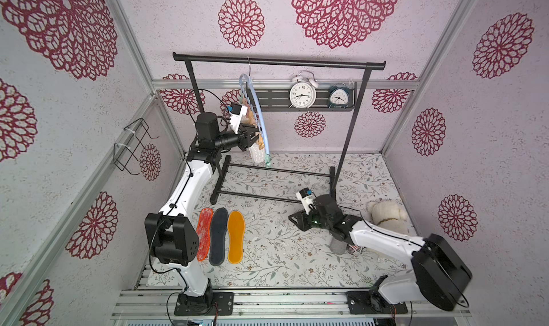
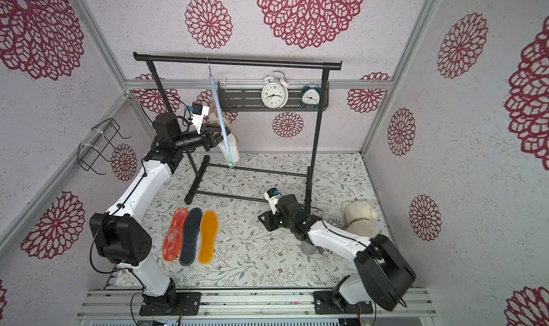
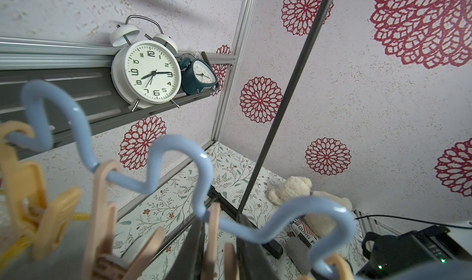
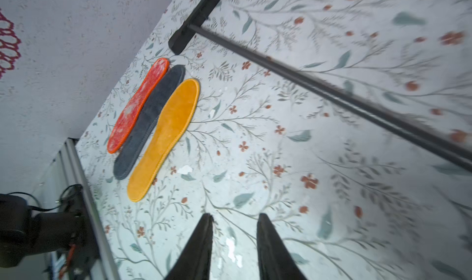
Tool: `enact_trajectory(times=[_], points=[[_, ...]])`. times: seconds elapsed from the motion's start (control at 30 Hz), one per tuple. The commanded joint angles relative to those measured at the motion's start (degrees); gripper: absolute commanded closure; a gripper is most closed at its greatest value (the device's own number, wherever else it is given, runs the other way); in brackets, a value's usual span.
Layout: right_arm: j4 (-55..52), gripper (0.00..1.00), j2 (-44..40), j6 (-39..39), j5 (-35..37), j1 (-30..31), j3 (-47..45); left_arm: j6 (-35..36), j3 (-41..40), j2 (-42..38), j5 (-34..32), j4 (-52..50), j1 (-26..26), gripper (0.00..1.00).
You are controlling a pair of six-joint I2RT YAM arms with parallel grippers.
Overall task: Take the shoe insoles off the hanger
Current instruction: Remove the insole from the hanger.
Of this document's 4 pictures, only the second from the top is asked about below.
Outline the orange yellow insole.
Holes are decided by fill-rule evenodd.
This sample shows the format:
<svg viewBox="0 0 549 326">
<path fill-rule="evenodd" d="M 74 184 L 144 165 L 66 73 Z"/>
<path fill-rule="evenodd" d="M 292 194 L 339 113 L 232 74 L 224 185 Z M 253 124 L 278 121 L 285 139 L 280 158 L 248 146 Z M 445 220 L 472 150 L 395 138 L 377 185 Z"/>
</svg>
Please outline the orange yellow insole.
<svg viewBox="0 0 549 326">
<path fill-rule="evenodd" d="M 209 264 L 214 256 L 214 244 L 219 230 L 219 221 L 214 211 L 206 211 L 200 225 L 201 245 L 198 261 L 202 265 Z"/>
</svg>

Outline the white dotted foam insole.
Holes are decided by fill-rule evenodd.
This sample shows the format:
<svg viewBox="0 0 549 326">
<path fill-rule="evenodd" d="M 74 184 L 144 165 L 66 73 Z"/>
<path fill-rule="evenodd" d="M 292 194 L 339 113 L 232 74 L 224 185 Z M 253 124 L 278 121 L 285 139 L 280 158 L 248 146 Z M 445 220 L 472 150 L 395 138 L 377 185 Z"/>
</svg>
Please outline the white dotted foam insole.
<svg viewBox="0 0 549 326">
<path fill-rule="evenodd" d="M 237 138 L 234 136 L 233 133 L 231 133 L 227 135 L 227 139 L 229 140 L 229 151 L 223 152 L 221 149 L 220 150 L 222 151 L 223 156 L 228 163 L 230 163 L 229 156 L 231 156 L 231 163 L 237 164 L 240 161 L 240 152 L 237 146 Z"/>
</svg>

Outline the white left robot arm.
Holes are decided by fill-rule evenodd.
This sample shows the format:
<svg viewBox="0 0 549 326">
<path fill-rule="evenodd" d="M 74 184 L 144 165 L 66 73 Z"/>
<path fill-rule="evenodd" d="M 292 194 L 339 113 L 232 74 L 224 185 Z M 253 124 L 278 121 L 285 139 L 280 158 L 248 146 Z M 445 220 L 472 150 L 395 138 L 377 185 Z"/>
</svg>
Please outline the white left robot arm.
<svg viewBox="0 0 549 326">
<path fill-rule="evenodd" d="M 142 227 L 144 214 L 184 153 L 198 147 L 217 147 L 231 131 L 214 124 L 182 131 L 173 112 L 158 114 L 152 125 L 156 135 L 138 176 L 106 212 L 93 214 L 89 224 L 99 256 L 118 270 L 128 270 L 142 285 L 141 315 L 168 315 L 179 306 L 177 290 L 174 280 L 163 273 L 152 256 L 152 239 Z"/>
</svg>

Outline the red translucent gel insole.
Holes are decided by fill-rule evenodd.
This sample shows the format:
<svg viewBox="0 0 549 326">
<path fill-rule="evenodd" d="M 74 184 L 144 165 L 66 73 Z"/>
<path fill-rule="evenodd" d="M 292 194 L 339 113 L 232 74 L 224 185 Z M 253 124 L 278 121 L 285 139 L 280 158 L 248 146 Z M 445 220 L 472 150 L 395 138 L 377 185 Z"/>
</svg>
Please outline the red translucent gel insole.
<svg viewBox="0 0 549 326">
<path fill-rule="evenodd" d="M 188 216 L 188 210 L 180 207 L 174 211 L 170 227 L 164 237 L 162 256 L 164 261 L 174 261 L 182 246 L 182 230 Z"/>
</svg>

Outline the light blue clip hanger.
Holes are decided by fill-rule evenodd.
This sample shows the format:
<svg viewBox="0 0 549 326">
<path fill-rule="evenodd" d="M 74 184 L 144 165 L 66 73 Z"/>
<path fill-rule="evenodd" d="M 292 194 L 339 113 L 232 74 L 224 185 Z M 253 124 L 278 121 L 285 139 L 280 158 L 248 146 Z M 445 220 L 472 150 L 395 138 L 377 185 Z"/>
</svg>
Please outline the light blue clip hanger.
<svg viewBox="0 0 549 326">
<path fill-rule="evenodd" d="M 212 70 L 211 70 L 211 67 L 210 67 L 209 58 L 207 58 L 207 65 L 208 65 L 208 70 L 209 70 L 209 80 L 210 80 L 210 87 L 211 87 L 211 90 L 212 90 L 212 96 L 213 96 L 213 99 L 214 99 L 214 103 L 217 105 L 217 114 L 219 115 L 220 122 L 221 122 L 221 127 L 223 128 L 223 131 L 222 131 L 223 136 L 226 137 L 226 139 L 227 139 L 227 128 L 226 128 L 225 123 L 224 123 L 224 118 L 223 118 L 223 115 L 222 115 L 222 108 L 220 106 L 220 99 L 219 99 L 216 84 L 214 82 L 214 78 L 213 78 L 213 75 L 212 75 Z M 231 161 L 232 161 L 231 156 L 229 156 L 229 158 L 230 158 L 230 163 L 227 163 L 227 164 L 228 164 L 229 168 L 233 168 L 234 164 L 231 163 Z"/>
</svg>

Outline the dark grey felt insole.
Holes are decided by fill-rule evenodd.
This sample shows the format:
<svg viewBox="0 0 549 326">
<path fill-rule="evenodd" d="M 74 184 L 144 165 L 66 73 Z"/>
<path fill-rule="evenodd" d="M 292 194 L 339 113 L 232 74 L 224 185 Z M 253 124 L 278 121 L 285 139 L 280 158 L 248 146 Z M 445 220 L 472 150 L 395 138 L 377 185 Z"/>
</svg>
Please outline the dark grey felt insole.
<svg viewBox="0 0 549 326">
<path fill-rule="evenodd" d="M 179 257 L 181 266 L 190 266 L 195 260 L 202 216 L 202 210 L 198 207 L 193 208 L 187 214 L 182 229 L 182 246 Z"/>
</svg>

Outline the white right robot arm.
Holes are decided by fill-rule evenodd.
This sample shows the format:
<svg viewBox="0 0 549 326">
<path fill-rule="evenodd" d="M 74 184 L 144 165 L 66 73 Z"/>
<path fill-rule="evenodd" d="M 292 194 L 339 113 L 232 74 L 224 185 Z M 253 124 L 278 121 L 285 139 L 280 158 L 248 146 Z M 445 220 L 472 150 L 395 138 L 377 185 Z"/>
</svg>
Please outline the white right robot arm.
<svg viewBox="0 0 549 326">
<path fill-rule="evenodd" d="M 332 226 L 323 218 L 310 214 L 293 194 L 282 195 L 275 188 L 264 198 L 271 210 L 258 220 L 268 231 L 289 229 L 307 245 L 323 247 L 354 263 L 357 274 L 344 277 L 323 303 L 339 313 L 358 311 L 362 303 L 373 302 L 389 312 L 403 300 L 413 285 L 416 274 L 398 249 L 383 234 L 364 237 Z"/>
</svg>

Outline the yellow-edged grey felt insole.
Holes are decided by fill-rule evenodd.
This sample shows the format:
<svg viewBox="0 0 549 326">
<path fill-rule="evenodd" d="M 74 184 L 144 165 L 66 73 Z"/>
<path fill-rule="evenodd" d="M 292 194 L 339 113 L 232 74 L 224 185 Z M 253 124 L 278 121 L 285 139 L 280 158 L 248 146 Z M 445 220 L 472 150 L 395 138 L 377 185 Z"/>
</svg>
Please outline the yellow-edged grey felt insole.
<svg viewBox="0 0 549 326">
<path fill-rule="evenodd" d="M 210 110 L 208 114 L 208 123 L 214 124 L 217 126 L 221 125 L 219 115 L 217 114 L 217 105 L 214 102 L 210 104 Z"/>
</svg>

